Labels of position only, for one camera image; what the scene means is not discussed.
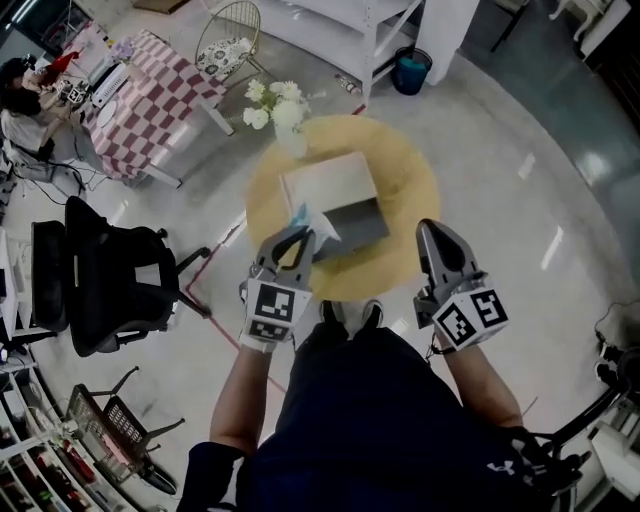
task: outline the red tape line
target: red tape line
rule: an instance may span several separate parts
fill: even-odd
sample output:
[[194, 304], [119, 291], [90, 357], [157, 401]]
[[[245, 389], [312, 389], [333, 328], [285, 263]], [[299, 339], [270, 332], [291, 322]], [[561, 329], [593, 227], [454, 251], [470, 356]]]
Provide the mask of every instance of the red tape line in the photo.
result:
[[[236, 232], [236, 230], [240, 227], [240, 225], [242, 224], [242, 222], [240, 222], [238, 225], [234, 226], [231, 231], [229, 231], [229, 233], [227, 233], [227, 236], [224, 238], [224, 240], [222, 240], [222, 242], [220, 242], [218, 245], [215, 246], [215, 248], [211, 251], [211, 254], [209, 254], [209, 257], [204, 260], [204, 263], [202, 264], [202, 266], [198, 269], [198, 271], [194, 274], [193, 279], [191, 279], [191, 282], [186, 286], [185, 288], [185, 292], [186, 294], [191, 298], [191, 300], [193, 300], [196, 304], [198, 304], [199, 306], [203, 306], [202, 302], [191, 292], [191, 287], [193, 286], [193, 284], [200, 278], [200, 276], [202, 275], [202, 273], [204, 272], [204, 270], [209, 266], [209, 263], [211, 263], [211, 260], [213, 259], [213, 257], [215, 256], [215, 254], [218, 252], [218, 249], [220, 249], [220, 247], [222, 247], [224, 245], [224, 243], [229, 240], [229, 238], [231, 238], [231, 236]], [[224, 327], [222, 327], [222, 325], [220, 325], [220, 322], [218, 322], [213, 316], [211, 316], [209, 318], [209, 321], [213, 324], [213, 326], [218, 329], [218, 331], [220, 332], [220, 334], [222, 334], [226, 340], [231, 343], [236, 350], [240, 350], [240, 345], [238, 344], [238, 342], [235, 340], [235, 338], [233, 336], [231, 336], [225, 329]], [[273, 384], [273, 386], [282, 391], [282, 393], [286, 393], [286, 389], [276, 380], [272, 379], [271, 377], [269, 377], [269, 382], [271, 382], [271, 384]]]

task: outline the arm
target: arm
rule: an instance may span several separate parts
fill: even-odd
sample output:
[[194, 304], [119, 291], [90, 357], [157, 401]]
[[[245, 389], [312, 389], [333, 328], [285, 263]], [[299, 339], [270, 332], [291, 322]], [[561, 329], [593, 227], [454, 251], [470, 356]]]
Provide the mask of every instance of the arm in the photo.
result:
[[71, 104], [67, 103], [63, 108], [60, 109], [59, 112], [55, 113], [57, 118], [51, 121], [47, 125], [47, 129], [42, 136], [42, 141], [40, 143], [40, 147], [44, 146], [47, 141], [53, 137], [53, 134], [60, 128], [65, 122], [69, 121], [69, 116], [71, 115]]
[[518, 402], [480, 347], [474, 345], [444, 358], [465, 407], [498, 427], [523, 425]]
[[58, 103], [58, 95], [51, 93], [49, 98], [45, 99], [44, 96], [40, 98], [40, 106], [42, 110], [51, 110]]
[[40, 147], [43, 147], [47, 141], [53, 137], [53, 134], [56, 132], [56, 130], [58, 128], [60, 128], [62, 125], [64, 124], [64, 119], [62, 119], [61, 117], [53, 120], [52, 122], [50, 122], [47, 125], [47, 129], [44, 132], [44, 135], [42, 136], [42, 141], [40, 142]]
[[271, 354], [240, 347], [213, 411], [211, 441], [253, 455], [264, 423], [270, 365]]

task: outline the black office chair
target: black office chair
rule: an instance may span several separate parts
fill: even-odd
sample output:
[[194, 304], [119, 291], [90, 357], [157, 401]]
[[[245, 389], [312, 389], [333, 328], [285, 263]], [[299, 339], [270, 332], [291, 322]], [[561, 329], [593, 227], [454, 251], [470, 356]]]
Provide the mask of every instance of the black office chair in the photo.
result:
[[[167, 232], [111, 226], [77, 197], [67, 201], [65, 224], [34, 222], [33, 320], [61, 332], [71, 326], [81, 357], [166, 330], [181, 301], [203, 318], [211, 311], [180, 291], [178, 275], [211, 251], [203, 247], [180, 264], [164, 245]], [[136, 269], [157, 265], [160, 285], [136, 281]]]

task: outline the hand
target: hand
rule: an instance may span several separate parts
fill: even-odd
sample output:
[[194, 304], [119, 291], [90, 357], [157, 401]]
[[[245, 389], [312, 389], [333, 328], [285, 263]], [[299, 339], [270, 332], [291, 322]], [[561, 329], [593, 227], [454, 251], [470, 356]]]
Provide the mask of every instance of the hand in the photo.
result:
[[71, 112], [71, 115], [69, 116], [69, 121], [71, 121], [71, 124], [75, 128], [80, 128], [82, 126], [82, 123], [80, 122], [80, 114], [78, 114], [77, 112]]
[[68, 120], [71, 117], [71, 109], [73, 105], [70, 102], [67, 102], [64, 107], [59, 110], [58, 117], [64, 121]]

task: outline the red object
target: red object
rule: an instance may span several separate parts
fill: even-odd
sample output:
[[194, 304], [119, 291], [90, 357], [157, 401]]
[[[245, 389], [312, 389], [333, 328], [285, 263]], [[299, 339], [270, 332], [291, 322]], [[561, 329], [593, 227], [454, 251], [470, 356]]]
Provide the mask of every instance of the red object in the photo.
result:
[[64, 442], [64, 451], [69, 456], [69, 459], [71, 460], [75, 468], [88, 483], [91, 484], [96, 481], [96, 475], [93, 470], [84, 461], [84, 459], [80, 457], [80, 454], [73, 446], [71, 446], [71, 443], [67, 440], [65, 440]]
[[62, 57], [58, 57], [51, 64], [46, 67], [47, 74], [40, 82], [40, 85], [43, 87], [47, 87], [52, 85], [58, 80], [60, 75], [64, 73], [69, 67], [69, 63], [80, 57], [78, 52], [71, 52], [67, 55], [63, 55]]

